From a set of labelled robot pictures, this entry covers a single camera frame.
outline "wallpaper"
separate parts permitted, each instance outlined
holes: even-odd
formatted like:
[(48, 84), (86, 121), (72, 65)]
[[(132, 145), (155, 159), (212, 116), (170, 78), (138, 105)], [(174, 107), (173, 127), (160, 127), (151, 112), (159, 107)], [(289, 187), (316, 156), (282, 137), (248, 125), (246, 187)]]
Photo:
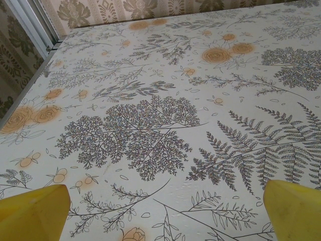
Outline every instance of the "wallpaper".
[(34, 44), (0, 0), (0, 119), (43, 62)]
[(0, 131), (0, 198), (65, 184), (61, 240), (276, 241), (321, 190), (319, 2), (74, 29)]
[[(253, 7), (292, 0), (39, 0), (60, 36), (80, 26)], [(314, 6), (304, 0), (303, 6)]]

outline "botanical print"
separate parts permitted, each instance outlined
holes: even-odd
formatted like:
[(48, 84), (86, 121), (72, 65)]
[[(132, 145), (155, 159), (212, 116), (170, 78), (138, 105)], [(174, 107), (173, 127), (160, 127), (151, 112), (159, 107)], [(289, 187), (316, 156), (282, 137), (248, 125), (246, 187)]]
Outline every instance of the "botanical print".
[(31, 151), (26, 157), (17, 158), (12, 160), (11, 162), (15, 162), (15, 165), (19, 165), (20, 167), (28, 167), (32, 163), (38, 164), (37, 159), (40, 158), (41, 154), (39, 152), (34, 153)]
[(285, 3), (286, 6), (296, 6), (298, 8), (308, 8), (308, 7), (318, 7), (319, 1), (318, 0), (300, 0), (300, 1), (290, 1)]
[(21, 48), (22, 52), (28, 56), (29, 52), (34, 54), (34, 44), (17, 19), (8, 16), (9, 40), (16, 48)]
[(60, 158), (82, 146), (84, 151), (77, 161), (85, 169), (102, 167), (107, 157), (115, 164), (127, 156), (132, 161), (128, 167), (136, 168), (144, 181), (154, 180), (159, 172), (176, 175), (177, 169), (183, 170), (182, 161), (187, 161), (186, 153), (192, 149), (174, 130), (199, 126), (196, 113), (185, 98), (162, 100), (153, 96), (150, 102), (142, 100), (137, 106), (116, 105), (106, 111), (104, 121), (98, 116), (83, 116), (66, 126), (67, 133), (57, 144)]
[(304, 87), (307, 90), (317, 90), (320, 85), (321, 50), (305, 51), (285, 49), (266, 50), (262, 55), (262, 64), (281, 66), (274, 76), (284, 86)]
[(13, 169), (6, 169), (6, 172), (0, 174), (0, 178), (5, 178), (6, 184), (0, 184), (0, 199), (3, 199), (5, 196), (5, 190), (11, 188), (22, 188), (28, 189), (27, 183), (32, 180), (32, 177), (27, 174), (25, 171), (16, 171)]
[[(214, 185), (223, 180), (232, 190), (237, 191), (235, 169), (238, 168), (244, 185), (254, 195), (251, 186), (253, 179), (259, 181), (264, 189), (267, 181), (275, 176), (280, 164), (283, 164), (285, 180), (299, 184), (302, 174), (310, 170), (310, 181), (320, 189), (320, 179), (314, 173), (319, 172), (321, 163), (317, 154), (321, 143), (321, 121), (306, 106), (298, 104), (306, 112), (305, 122), (295, 120), (291, 114), (257, 106), (274, 117), (277, 127), (229, 111), (230, 117), (245, 127), (247, 134), (243, 135), (239, 130), (217, 121), (229, 141), (224, 143), (207, 132), (215, 156), (200, 148), (204, 160), (194, 158), (196, 165), (191, 167), (187, 180), (209, 178)], [(313, 162), (317, 169), (308, 169), (308, 163)]]
[[(133, 207), (162, 190), (168, 184), (168, 182), (151, 194), (143, 192), (142, 190), (135, 191), (133, 193), (131, 191), (126, 192), (122, 186), (117, 188), (116, 183), (111, 185), (113, 196), (117, 195), (119, 200), (128, 198), (130, 199), (129, 204), (119, 204), (123, 201), (119, 201), (116, 205), (111, 202), (105, 203), (103, 201), (95, 201), (92, 192), (86, 193), (84, 196), (82, 196), (82, 203), (86, 203), (87, 206), (86, 213), (80, 214), (79, 207), (70, 208), (67, 220), (71, 218), (80, 219), (75, 223), (75, 231), (70, 232), (71, 237), (75, 237), (75, 235), (83, 232), (89, 232), (90, 225), (96, 220), (100, 220), (104, 223), (103, 229), (106, 233), (119, 229), (122, 230), (122, 228), (125, 227), (125, 222), (130, 222), (132, 218), (137, 215)], [(132, 229), (123, 237), (123, 240), (125, 241), (144, 241), (144, 239), (145, 233), (139, 228)]]
[(61, 20), (68, 21), (68, 27), (89, 25), (90, 10), (78, 0), (63, 0), (60, 2), (57, 14)]
[[(112, 22), (131, 19), (124, 1), (56, 8)], [(157, 16), (219, 2), (125, 3)], [(320, 8), (74, 29), (0, 130), (0, 198), (66, 185), (63, 240), (276, 241), (268, 180), (321, 190)], [(18, 59), (3, 53), (3, 65)]]
[(66, 168), (58, 169), (58, 167), (57, 167), (56, 174), (54, 174), (54, 175), (51, 175), (51, 174), (46, 175), (47, 177), (52, 177), (52, 179), (45, 185), (45, 187), (49, 186), (51, 183), (54, 183), (54, 184), (62, 183), (66, 179), (67, 173), (68, 173), (68, 171), (67, 171)]
[(152, 11), (157, 7), (157, 0), (126, 0), (123, 1), (124, 9), (131, 12), (132, 19), (153, 18)]
[(243, 88), (246, 87), (256, 87), (257, 90), (255, 95), (258, 97), (270, 93), (291, 93), (308, 100), (307, 98), (299, 94), (296, 94), (290, 90), (278, 87), (275, 81), (271, 79), (269, 80), (267, 77), (253, 75), (251, 79), (245, 79), (242, 75), (239, 74), (231, 74), (231, 76), (231, 78), (222, 79), (218, 76), (206, 75), (204, 79), (200, 77), (193, 77), (189, 79), (189, 82), (194, 86), (211, 83), (216, 88), (224, 88), (228, 85), (231, 85), (233, 89), (237, 92), (241, 91)]
[(277, 40), (310, 39), (321, 31), (321, 16), (312, 18), (301, 16), (281, 16), (278, 18), (284, 27), (270, 26), (264, 29)]
[[(274, 229), (270, 222), (266, 223), (262, 231), (255, 232), (242, 236), (231, 236), (227, 229), (233, 227), (235, 230), (242, 231), (243, 229), (251, 229), (253, 226), (257, 225), (255, 218), (257, 218), (257, 213), (253, 209), (246, 208), (245, 204), (242, 206), (237, 205), (236, 202), (229, 203), (221, 201), (222, 196), (217, 195), (216, 192), (211, 194), (209, 191), (197, 192), (196, 196), (192, 196), (192, 207), (188, 210), (179, 211), (173, 207), (170, 207), (158, 200), (157, 203), (161, 204), (166, 212), (164, 222), (155, 224), (152, 228), (159, 228), (163, 230), (163, 233), (158, 236), (155, 240), (163, 238), (164, 240), (186, 240), (186, 235), (180, 232), (179, 228), (174, 226), (173, 219), (169, 217), (169, 211), (174, 211), (183, 217), (190, 219), (195, 225), (195, 222), (202, 225), (203, 228), (207, 228), (210, 232), (207, 232), (207, 239), (214, 241), (225, 241), (225, 240), (239, 240), (240, 238), (260, 238), (263, 237), (266, 240), (274, 240), (275, 234)], [(203, 214), (212, 215), (212, 225), (208, 225), (200, 218), (195, 217), (195, 213), (200, 212)]]
[(134, 227), (128, 231), (122, 241), (145, 241), (145, 233), (140, 228)]

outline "orange flower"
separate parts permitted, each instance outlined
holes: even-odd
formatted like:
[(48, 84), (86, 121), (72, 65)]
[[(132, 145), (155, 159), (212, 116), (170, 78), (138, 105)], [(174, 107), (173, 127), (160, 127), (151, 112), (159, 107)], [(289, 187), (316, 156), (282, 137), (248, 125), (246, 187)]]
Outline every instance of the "orange flower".
[(166, 19), (155, 19), (154, 21), (152, 21), (151, 24), (158, 26), (158, 25), (163, 25), (166, 23), (167, 23)]
[(146, 21), (138, 21), (138, 22), (134, 22), (132, 24), (129, 25), (129, 29), (130, 30), (142, 30), (148, 27), (148, 22)]
[(6, 122), (1, 133), (13, 133), (31, 120), (32, 110), (28, 107), (18, 107)]
[(254, 50), (254, 46), (252, 44), (239, 43), (234, 45), (232, 49), (235, 54), (248, 54)]
[(33, 120), (37, 123), (46, 123), (57, 117), (57, 114), (58, 108), (56, 106), (46, 107), (35, 113)]
[(226, 49), (213, 48), (206, 50), (202, 54), (202, 58), (209, 63), (217, 64), (227, 62), (231, 55)]
[(226, 40), (226, 41), (230, 41), (230, 40), (233, 40), (235, 38), (236, 38), (236, 36), (234, 34), (225, 34), (223, 36), (223, 39)]
[(145, 232), (139, 228), (134, 227), (125, 234), (122, 241), (145, 241)]
[(45, 99), (53, 99), (58, 97), (61, 94), (62, 90), (61, 89), (54, 89), (50, 90), (48, 94), (45, 95)]
[(203, 35), (205, 35), (205, 36), (211, 36), (211, 35), (212, 35), (212, 32), (209, 31), (209, 30), (205, 30), (205, 31), (203, 31)]

